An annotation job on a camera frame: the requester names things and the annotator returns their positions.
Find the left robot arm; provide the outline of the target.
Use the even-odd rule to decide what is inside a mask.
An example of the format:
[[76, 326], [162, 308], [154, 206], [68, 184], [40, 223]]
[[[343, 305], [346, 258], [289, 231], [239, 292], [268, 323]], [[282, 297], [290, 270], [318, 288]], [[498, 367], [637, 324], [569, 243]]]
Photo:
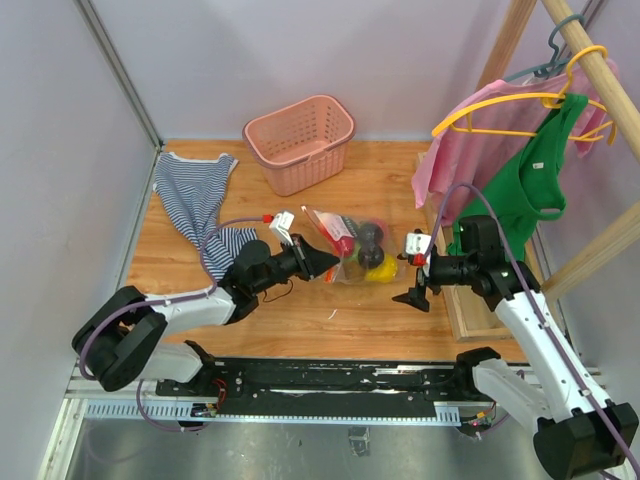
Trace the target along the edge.
[[166, 344], [164, 338], [236, 323], [258, 307], [260, 293], [293, 277], [313, 280], [338, 262], [337, 256], [314, 248], [299, 234], [277, 254], [264, 241], [251, 240], [214, 286], [173, 295], [120, 288], [77, 331], [71, 347], [83, 376], [107, 392], [136, 380], [174, 380], [200, 396], [214, 383], [206, 352], [187, 343]]

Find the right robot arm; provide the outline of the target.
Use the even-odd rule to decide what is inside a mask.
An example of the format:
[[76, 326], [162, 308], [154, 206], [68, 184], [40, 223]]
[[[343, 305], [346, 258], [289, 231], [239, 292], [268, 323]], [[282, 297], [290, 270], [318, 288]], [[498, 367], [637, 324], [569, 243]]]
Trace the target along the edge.
[[455, 392], [466, 400], [485, 395], [496, 401], [531, 435], [538, 461], [553, 479], [591, 473], [613, 478], [624, 465], [637, 473], [630, 451], [637, 413], [628, 403], [615, 403], [585, 368], [498, 222], [487, 215], [464, 219], [462, 245], [463, 255], [441, 255], [430, 235], [407, 234], [400, 256], [416, 267], [416, 281], [395, 301], [426, 312], [429, 292], [470, 287], [509, 329], [539, 385], [530, 385], [485, 347], [458, 356]]

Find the clear zip top bag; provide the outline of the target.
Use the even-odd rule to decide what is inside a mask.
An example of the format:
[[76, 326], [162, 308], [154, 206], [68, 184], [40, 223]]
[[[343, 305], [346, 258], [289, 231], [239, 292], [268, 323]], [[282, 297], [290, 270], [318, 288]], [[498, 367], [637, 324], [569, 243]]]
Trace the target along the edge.
[[401, 280], [399, 248], [389, 224], [376, 217], [339, 214], [302, 205], [301, 210], [339, 258], [323, 277], [328, 284], [390, 284]]

